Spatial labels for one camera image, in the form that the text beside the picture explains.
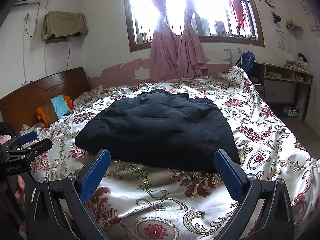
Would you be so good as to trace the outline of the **person's left hand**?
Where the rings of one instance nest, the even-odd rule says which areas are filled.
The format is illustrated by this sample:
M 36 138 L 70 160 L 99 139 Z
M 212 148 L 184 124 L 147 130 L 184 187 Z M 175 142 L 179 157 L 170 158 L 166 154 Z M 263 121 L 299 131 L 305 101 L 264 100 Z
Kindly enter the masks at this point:
M 18 175 L 17 179 L 17 190 L 15 192 L 15 199 L 18 204 L 23 204 L 25 202 L 25 182 L 20 175 Z

